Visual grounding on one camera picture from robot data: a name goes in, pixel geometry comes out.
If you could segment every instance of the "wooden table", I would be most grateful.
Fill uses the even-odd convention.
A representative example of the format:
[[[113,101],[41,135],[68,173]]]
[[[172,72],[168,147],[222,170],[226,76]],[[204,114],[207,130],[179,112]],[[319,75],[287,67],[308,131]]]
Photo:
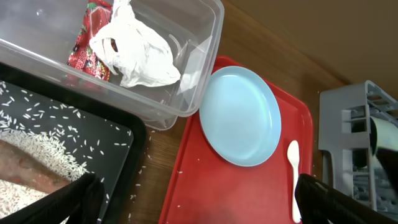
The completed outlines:
[[[318,151],[319,93],[344,85],[291,45],[279,39],[249,15],[223,0],[225,17],[219,55],[226,55],[250,68],[273,84],[308,105],[313,116],[313,175],[322,174],[322,155]],[[149,130],[151,141],[142,156],[146,168],[137,175],[121,212],[120,223],[157,223],[171,172],[185,128],[186,118],[164,132]]]

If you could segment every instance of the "white rice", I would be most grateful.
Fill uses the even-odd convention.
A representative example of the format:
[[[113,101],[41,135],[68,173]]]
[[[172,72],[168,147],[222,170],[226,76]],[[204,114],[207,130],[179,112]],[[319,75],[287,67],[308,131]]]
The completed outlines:
[[[30,154],[50,170],[74,181],[88,172],[72,155],[66,155],[65,146],[47,133],[32,134],[19,130],[0,131],[0,139]],[[47,194],[28,187],[0,180],[0,219],[4,218]]]

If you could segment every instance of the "white spoon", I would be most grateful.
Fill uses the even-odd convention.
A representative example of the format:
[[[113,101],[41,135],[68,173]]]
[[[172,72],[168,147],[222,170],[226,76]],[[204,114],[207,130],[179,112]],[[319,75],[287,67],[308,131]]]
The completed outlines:
[[[293,200],[292,200],[293,221],[295,223],[300,223],[301,214],[299,206],[297,205],[296,202],[296,198],[294,197],[297,180],[299,178],[299,163],[300,163],[299,143],[296,140],[292,141],[289,145],[289,148],[287,148],[287,158],[293,168]]]

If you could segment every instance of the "oval plate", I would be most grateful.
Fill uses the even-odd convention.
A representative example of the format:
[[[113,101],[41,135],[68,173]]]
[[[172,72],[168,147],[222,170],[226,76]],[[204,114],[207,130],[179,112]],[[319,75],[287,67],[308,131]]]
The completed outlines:
[[[208,142],[228,162],[256,166],[274,153],[280,138],[278,103],[265,81],[243,67],[211,77],[199,110]]]

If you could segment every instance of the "crumpled white tissue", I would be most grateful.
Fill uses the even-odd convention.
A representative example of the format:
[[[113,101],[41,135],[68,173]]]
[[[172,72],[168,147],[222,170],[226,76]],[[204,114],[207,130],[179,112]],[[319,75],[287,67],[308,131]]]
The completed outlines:
[[[180,80],[168,43],[135,18],[130,0],[114,0],[111,22],[90,39],[90,47],[115,75],[123,74],[123,87],[165,86]],[[114,39],[117,52],[112,48]]]

